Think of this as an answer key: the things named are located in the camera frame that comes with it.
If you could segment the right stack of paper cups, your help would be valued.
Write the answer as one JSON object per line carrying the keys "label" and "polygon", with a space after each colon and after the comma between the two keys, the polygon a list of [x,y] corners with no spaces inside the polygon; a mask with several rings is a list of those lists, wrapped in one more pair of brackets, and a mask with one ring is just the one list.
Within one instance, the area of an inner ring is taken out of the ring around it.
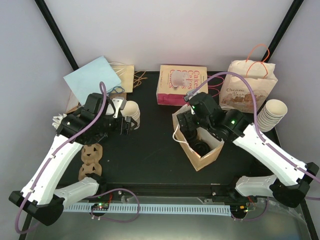
{"label": "right stack of paper cups", "polygon": [[287,105],[278,99],[268,100],[257,115],[257,124],[261,132],[273,129],[287,114]]}

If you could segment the cream bear paper bag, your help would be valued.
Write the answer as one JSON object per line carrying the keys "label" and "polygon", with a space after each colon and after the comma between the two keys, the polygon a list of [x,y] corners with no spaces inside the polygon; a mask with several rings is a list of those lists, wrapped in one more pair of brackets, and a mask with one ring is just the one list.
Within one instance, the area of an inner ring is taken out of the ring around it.
{"label": "cream bear paper bag", "polygon": [[[263,60],[253,61],[250,55],[245,60],[234,60],[228,71],[243,77],[249,84],[255,97],[256,109],[259,110],[276,83],[274,74],[276,65]],[[237,76],[227,74],[219,93],[219,105],[223,110],[236,109],[253,114],[254,101],[248,86]]]}

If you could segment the black frame post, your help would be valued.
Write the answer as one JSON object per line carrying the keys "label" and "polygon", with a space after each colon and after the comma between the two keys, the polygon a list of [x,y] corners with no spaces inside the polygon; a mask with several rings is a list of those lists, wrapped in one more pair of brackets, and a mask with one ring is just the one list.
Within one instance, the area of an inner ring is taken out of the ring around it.
{"label": "black frame post", "polygon": [[34,0],[38,9],[40,10],[43,18],[45,19],[48,27],[50,28],[52,34],[54,35],[58,45],[60,46],[64,56],[66,57],[68,63],[70,64],[71,68],[76,71],[79,69],[79,66],[67,44],[65,41],[64,36],[62,35],[50,9],[48,8],[46,2],[44,0]]}
{"label": "black frame post", "polygon": [[288,11],[286,12],[281,24],[279,25],[275,35],[273,36],[268,49],[266,50],[265,54],[262,57],[262,61],[268,63],[274,54],[275,50],[277,49],[279,43],[281,42],[282,38],[284,37],[286,31],[288,30],[290,24],[292,23],[293,19],[295,18],[296,14],[298,13],[300,7],[302,6],[304,0],[293,0]]}

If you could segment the black front rail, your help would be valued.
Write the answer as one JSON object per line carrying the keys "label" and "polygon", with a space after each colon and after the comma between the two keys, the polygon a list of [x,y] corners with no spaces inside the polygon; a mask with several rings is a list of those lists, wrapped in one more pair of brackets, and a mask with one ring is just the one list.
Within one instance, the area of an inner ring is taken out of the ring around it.
{"label": "black front rail", "polygon": [[228,184],[107,183],[106,189],[127,189],[139,197],[213,197],[233,201],[241,197]]}

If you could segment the right black frame post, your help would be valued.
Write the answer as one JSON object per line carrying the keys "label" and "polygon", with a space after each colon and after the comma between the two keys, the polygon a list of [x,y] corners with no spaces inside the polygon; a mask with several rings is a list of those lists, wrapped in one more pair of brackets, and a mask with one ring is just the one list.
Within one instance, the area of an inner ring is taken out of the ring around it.
{"label": "right black frame post", "polygon": [[284,37],[286,31],[288,30],[290,24],[292,23],[293,19],[295,18],[296,14],[298,13],[300,7],[302,6],[304,0],[293,0],[288,11],[286,12],[281,24],[279,25],[275,35],[273,36],[268,49],[266,50],[265,54],[262,57],[262,61],[268,63],[274,54],[275,50],[277,49],[279,43],[281,42],[282,38]]}

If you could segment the small circuit board left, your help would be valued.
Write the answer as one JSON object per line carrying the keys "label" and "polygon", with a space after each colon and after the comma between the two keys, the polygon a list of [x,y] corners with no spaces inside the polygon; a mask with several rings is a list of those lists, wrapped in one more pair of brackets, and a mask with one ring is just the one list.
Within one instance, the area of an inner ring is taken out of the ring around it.
{"label": "small circuit board left", "polygon": [[107,211],[109,209],[109,203],[95,203],[91,206],[93,211]]}

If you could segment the left black frame post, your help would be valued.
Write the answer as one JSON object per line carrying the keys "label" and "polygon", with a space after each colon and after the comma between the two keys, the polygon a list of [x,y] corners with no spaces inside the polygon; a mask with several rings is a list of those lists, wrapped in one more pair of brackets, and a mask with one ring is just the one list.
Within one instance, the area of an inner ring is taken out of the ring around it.
{"label": "left black frame post", "polygon": [[70,64],[71,68],[76,71],[79,69],[79,66],[67,44],[65,41],[64,36],[62,35],[50,9],[48,8],[46,2],[44,0],[34,0],[38,9],[40,10],[43,18],[45,19],[48,27],[50,28],[52,34],[54,35],[58,45],[60,46],[64,56],[66,57],[68,63]]}

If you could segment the left stack of paper cups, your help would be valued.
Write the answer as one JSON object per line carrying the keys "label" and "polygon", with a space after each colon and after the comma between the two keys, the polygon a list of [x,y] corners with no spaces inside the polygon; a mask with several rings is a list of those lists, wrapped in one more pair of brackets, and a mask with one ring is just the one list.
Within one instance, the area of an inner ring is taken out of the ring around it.
{"label": "left stack of paper cups", "polygon": [[124,109],[121,111],[121,114],[125,117],[131,117],[131,119],[139,121],[139,126],[140,126],[141,113],[140,113],[139,105],[135,101],[132,101],[132,100],[127,101]]}

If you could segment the stack of paper cups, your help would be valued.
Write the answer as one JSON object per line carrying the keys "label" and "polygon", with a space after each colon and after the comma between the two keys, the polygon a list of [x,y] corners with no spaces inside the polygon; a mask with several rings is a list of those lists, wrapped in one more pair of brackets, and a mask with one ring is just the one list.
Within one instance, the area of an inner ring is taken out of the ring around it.
{"label": "stack of paper cups", "polygon": [[121,111],[121,114],[125,117],[131,117],[131,119],[139,121],[139,126],[140,126],[141,113],[140,113],[139,105],[135,101],[132,101],[132,100],[127,101],[124,109]]}
{"label": "stack of paper cups", "polygon": [[257,115],[257,124],[261,132],[273,129],[287,114],[287,105],[278,99],[268,100]]}

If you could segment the small circuit board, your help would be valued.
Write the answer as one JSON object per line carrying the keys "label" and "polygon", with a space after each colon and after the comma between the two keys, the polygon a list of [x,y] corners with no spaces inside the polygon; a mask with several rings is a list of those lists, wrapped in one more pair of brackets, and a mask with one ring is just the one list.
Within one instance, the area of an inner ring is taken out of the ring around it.
{"label": "small circuit board", "polygon": [[109,203],[95,203],[91,206],[93,211],[107,211],[109,209]]}
{"label": "small circuit board", "polygon": [[232,214],[244,214],[244,213],[255,211],[256,208],[257,208],[257,205],[253,203],[247,203],[247,204],[241,204],[241,205],[232,204],[230,205],[230,212]]}

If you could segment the small circuit board right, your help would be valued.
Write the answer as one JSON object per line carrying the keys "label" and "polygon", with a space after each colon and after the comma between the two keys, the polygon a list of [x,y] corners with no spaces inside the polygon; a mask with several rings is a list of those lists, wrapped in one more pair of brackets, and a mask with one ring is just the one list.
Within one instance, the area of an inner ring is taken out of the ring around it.
{"label": "small circuit board right", "polygon": [[257,205],[253,203],[247,203],[247,204],[241,204],[241,205],[232,204],[230,205],[230,212],[232,214],[244,214],[244,213],[255,211],[256,208],[257,208]]}

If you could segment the brown flat paper bag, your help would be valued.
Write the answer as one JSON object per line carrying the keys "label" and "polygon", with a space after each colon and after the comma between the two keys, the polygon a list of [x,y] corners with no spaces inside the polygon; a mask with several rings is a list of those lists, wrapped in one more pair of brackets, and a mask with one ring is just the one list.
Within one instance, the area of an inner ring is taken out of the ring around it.
{"label": "brown flat paper bag", "polygon": [[[136,71],[133,75],[133,89],[140,86],[142,84],[142,80],[146,80],[147,77],[145,76],[146,71]],[[114,90],[112,93],[109,94],[111,99],[116,97],[122,97],[125,100],[127,99],[127,93],[124,90],[121,90],[119,87]]]}

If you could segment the pulp carrier near front edge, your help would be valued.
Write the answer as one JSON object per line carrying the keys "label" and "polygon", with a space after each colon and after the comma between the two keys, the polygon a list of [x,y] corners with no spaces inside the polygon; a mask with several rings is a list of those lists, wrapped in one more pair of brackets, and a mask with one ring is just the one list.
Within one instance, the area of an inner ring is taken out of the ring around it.
{"label": "pulp carrier near front edge", "polygon": [[96,143],[91,145],[84,145],[81,149],[81,160],[83,162],[79,169],[78,180],[83,180],[87,174],[102,175],[102,166],[99,161],[103,157],[103,147]]}

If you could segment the kraft bag with white handles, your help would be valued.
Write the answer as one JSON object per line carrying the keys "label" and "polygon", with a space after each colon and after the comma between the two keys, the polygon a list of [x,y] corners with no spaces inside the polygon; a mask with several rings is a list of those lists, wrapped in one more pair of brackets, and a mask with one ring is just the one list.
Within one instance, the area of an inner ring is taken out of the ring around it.
{"label": "kraft bag with white handles", "polygon": [[183,133],[183,124],[178,121],[178,114],[189,111],[191,107],[183,105],[172,114],[174,132],[172,138],[179,143],[194,169],[198,172],[217,160],[225,142],[219,141],[202,127]]}

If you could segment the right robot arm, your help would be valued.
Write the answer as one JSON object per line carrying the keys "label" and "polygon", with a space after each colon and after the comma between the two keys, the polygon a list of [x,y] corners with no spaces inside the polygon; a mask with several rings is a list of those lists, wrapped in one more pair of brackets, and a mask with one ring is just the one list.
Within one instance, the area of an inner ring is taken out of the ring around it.
{"label": "right robot arm", "polygon": [[271,171],[269,176],[240,177],[227,189],[234,202],[243,197],[273,197],[281,204],[295,208],[306,197],[310,183],[319,167],[295,159],[272,140],[261,134],[256,126],[237,109],[224,111],[205,92],[193,97],[186,95],[188,110],[177,115],[178,128],[193,147],[197,144],[196,130],[202,128],[219,141],[231,142],[254,156]]}

